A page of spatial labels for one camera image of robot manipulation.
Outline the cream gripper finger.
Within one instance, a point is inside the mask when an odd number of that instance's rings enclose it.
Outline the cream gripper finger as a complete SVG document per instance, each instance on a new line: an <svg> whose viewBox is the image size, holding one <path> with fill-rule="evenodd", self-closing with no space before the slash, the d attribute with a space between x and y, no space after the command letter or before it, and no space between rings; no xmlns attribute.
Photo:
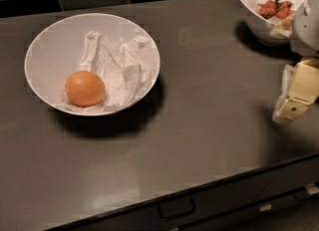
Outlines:
<svg viewBox="0 0 319 231"><path fill-rule="evenodd" d="M275 109L272 119L279 124L289 124L301 118L319 97L319 59L304 57L295 66L288 97L291 103L285 102Z"/></svg>
<svg viewBox="0 0 319 231"><path fill-rule="evenodd" d="M277 100L276 107L281 108L285 102L291 103L288 97L288 92L290 89L290 84L294 76L295 68L291 65L286 65L282 73L281 82L281 95Z"/></svg>

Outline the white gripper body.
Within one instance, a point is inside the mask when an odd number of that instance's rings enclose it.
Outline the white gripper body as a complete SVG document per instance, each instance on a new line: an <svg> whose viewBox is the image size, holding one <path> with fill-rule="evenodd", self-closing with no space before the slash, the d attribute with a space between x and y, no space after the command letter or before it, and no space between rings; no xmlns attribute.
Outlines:
<svg viewBox="0 0 319 231"><path fill-rule="evenodd" d="M305 0L295 13L291 50L304 57L319 57L319 0Z"/></svg>

